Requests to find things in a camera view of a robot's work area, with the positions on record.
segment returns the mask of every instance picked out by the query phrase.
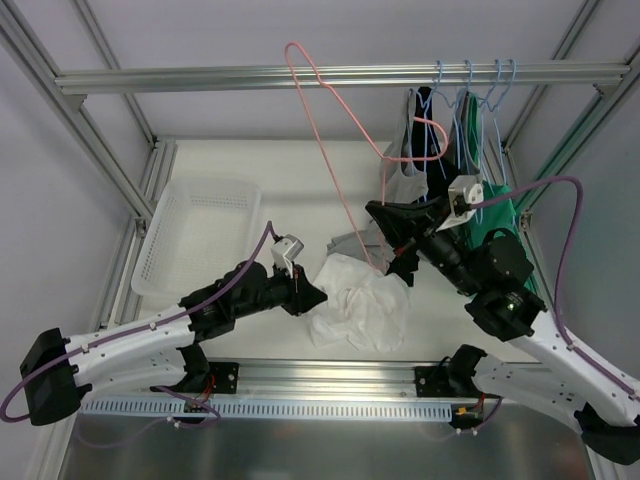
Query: laundry basket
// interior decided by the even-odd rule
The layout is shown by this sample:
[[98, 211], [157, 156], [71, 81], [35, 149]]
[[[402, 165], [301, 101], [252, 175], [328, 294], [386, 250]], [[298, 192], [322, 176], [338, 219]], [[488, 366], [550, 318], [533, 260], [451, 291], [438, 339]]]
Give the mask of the laundry basket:
[[131, 280], [138, 295], [177, 302], [245, 260], [255, 244], [257, 185], [176, 178], [164, 189]]

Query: red wire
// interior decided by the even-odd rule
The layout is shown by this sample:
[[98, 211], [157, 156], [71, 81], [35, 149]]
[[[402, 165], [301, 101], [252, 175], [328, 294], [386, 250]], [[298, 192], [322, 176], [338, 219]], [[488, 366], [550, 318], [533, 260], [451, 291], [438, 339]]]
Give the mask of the red wire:
[[445, 145], [444, 149], [440, 153], [438, 153], [437, 155], [434, 155], [432, 157], [414, 157], [414, 158], [386, 157], [378, 149], [376, 144], [373, 143], [373, 140], [371, 139], [371, 137], [369, 136], [369, 134], [367, 133], [365, 128], [362, 126], [360, 121], [357, 119], [355, 114], [351, 111], [351, 109], [346, 104], [346, 102], [342, 99], [342, 97], [338, 94], [338, 92], [331, 85], [329, 85], [324, 80], [322, 80], [322, 77], [320, 76], [320, 72], [318, 71], [318, 68], [316, 67], [315, 63], [313, 63], [313, 60], [311, 59], [311, 56], [306, 52], [306, 50], [302, 47], [302, 45], [300, 45], [297, 42], [290, 42], [284, 48], [284, 56], [285, 56], [285, 59], [287, 61], [287, 65], [289, 66], [289, 70], [291, 71], [291, 75], [293, 77], [293, 82], [296, 85], [296, 90], [298, 90], [298, 95], [300, 95], [300, 100], [302, 101], [302, 106], [304, 107], [304, 111], [307, 114], [307, 118], [309, 119], [309, 123], [311, 124], [311, 129], [313, 130], [313, 134], [315, 135], [316, 141], [318, 142], [318, 147], [320, 147], [320, 151], [322, 152], [322, 156], [324, 158], [324, 161], [327, 164], [327, 168], [329, 169], [329, 174], [331, 175], [331, 179], [333, 180], [333, 184], [335, 185], [336, 190], [338, 191], [338, 195], [340, 196], [340, 200], [342, 201], [342, 205], [344, 206], [344, 209], [347, 212], [347, 217], [349, 217], [349, 222], [351, 223], [351, 226], [353, 227], [353, 230], [354, 230], [354, 232], [356, 234], [356, 237], [358, 238], [358, 241], [360, 242], [360, 246], [362, 247], [364, 255], [365, 255], [366, 259], [367, 259], [367, 263], [369, 265], [371, 265], [371, 267], [376, 268], [376, 266], [373, 264], [373, 261], [371, 260], [371, 257], [369, 256], [369, 252], [367, 251], [367, 248], [364, 245], [364, 241], [362, 240], [362, 237], [358, 233], [358, 227], [356, 227], [356, 222], [353, 219], [353, 215], [351, 214], [351, 210], [349, 209], [349, 206], [347, 205], [347, 200], [346, 200], [346, 198], [344, 196], [344, 193], [342, 192], [342, 189], [340, 188], [340, 185], [338, 183], [338, 179], [336, 177], [336, 173], [333, 170], [333, 166], [331, 165], [331, 162], [329, 161], [329, 156], [327, 155], [327, 152], [325, 150], [324, 144], [322, 143], [322, 139], [320, 138], [320, 133], [318, 132], [318, 128], [316, 126], [316, 123], [313, 120], [313, 117], [311, 115], [311, 109], [309, 108], [309, 105], [307, 104], [307, 99], [304, 96], [304, 93], [302, 92], [302, 87], [300, 86], [300, 82], [298, 81], [298, 76], [296, 75], [295, 67], [291, 63], [291, 58], [289, 56], [289, 49], [291, 47], [296, 47], [298, 50], [300, 50], [300, 53], [302, 53], [304, 58], [307, 60], [307, 62], [311, 66], [311, 69], [313, 70], [313, 73], [315, 74], [316, 78], [318, 79], [318, 83], [320, 84], [320, 86], [323, 87], [323, 88], [326, 88], [327, 90], [329, 90], [333, 94], [333, 96], [336, 98], [336, 100], [338, 100], [338, 103], [340, 103], [340, 105], [342, 105], [342, 107], [347, 112], [349, 117], [351, 117], [351, 120], [353, 120], [353, 122], [356, 124], [356, 126], [358, 127], [360, 132], [362, 132], [362, 135], [365, 137], [367, 142], [369, 142], [369, 145], [371, 145], [373, 150], [378, 154], [378, 156], [382, 160], [386, 160], [387, 161], [387, 163], [385, 164], [385, 166], [383, 168], [383, 175], [382, 175], [382, 194], [381, 194], [381, 197], [382, 197], [382, 204], [383, 205], [385, 203], [385, 187], [386, 187], [386, 182], [387, 182], [387, 166], [388, 166], [388, 162], [409, 163], [409, 162], [413, 162], [413, 161], [427, 161], [427, 162], [429, 162], [429, 161], [432, 161], [432, 160], [438, 160], [447, 151], [447, 148], [449, 146], [449, 137], [447, 136], [447, 132], [445, 132], [444, 128], [442, 128], [442, 126], [439, 123], [434, 122], [433, 120], [414, 117], [414, 120], [416, 122], [421, 122], [421, 123], [426, 123], [426, 124], [432, 125], [433, 127], [435, 127], [442, 134], [442, 136], [444, 138], [443, 144]]

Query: metal floor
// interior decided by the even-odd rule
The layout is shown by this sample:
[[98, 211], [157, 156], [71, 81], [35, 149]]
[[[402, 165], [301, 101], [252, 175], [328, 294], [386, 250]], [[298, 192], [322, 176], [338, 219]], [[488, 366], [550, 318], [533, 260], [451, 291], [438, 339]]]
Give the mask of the metal floor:
[[[124, 439], [149, 419], [82, 415], [95, 442]], [[590, 479], [579, 438], [558, 422], [504, 405], [477, 437], [442, 441], [441, 423], [224, 419], [205, 429], [154, 427], [130, 445], [72, 440], [61, 479], [398, 480]]]

